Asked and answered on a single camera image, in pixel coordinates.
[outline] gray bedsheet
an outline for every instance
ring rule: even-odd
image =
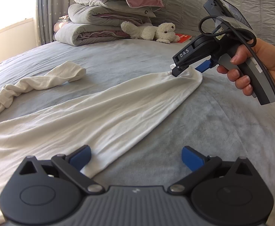
[[[87,74],[75,82],[22,94],[0,114],[0,122],[144,74],[169,71],[172,56],[182,46],[133,39],[79,47],[53,42],[8,59],[0,64],[0,89],[22,77],[43,75],[67,60],[85,67]],[[267,106],[244,96],[215,69],[204,73],[199,88],[178,109],[94,179],[105,186],[167,187],[190,173],[181,161],[185,145],[224,160],[247,156],[275,199],[275,119]],[[269,224],[275,225],[275,206]]]

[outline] white stuffed animal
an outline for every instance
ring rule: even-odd
[[[173,23],[163,23],[158,27],[150,25],[136,26],[131,22],[123,22],[120,27],[132,39],[156,40],[162,43],[177,42],[180,37],[175,34]]]

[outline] windowsill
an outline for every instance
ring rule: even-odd
[[[29,18],[29,19],[25,19],[25,20],[22,20],[22,21],[19,21],[15,24],[12,24],[12,25],[9,25],[7,27],[4,27],[3,29],[0,30],[0,33],[4,32],[4,31],[7,31],[13,27],[16,27],[16,26],[19,26],[19,25],[22,25],[22,24],[25,24],[25,23],[28,23],[28,22],[31,22],[31,21],[34,21],[33,18]]]

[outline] folded comforter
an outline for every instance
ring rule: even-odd
[[[55,40],[73,46],[130,38],[121,27],[70,22],[55,33]]]
[[[114,11],[138,14],[147,17],[156,17],[152,12],[152,8],[148,6],[144,7],[129,7],[126,1],[123,0],[74,0],[75,3],[85,6],[102,6],[105,8],[112,9]]]
[[[113,10],[107,8],[107,6],[103,6],[105,5],[103,1],[90,0],[89,2],[86,2],[86,4],[89,3],[91,6],[75,3],[68,8],[68,15],[73,23],[120,27],[120,24],[124,21],[132,22],[137,26],[140,26],[143,23],[151,22],[148,14],[147,16],[143,16],[139,14]]]

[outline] stack of bedding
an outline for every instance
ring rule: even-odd
[[[57,41],[73,46],[112,41],[130,36],[120,25],[129,21],[136,26],[151,24],[161,0],[74,0],[54,27]]]

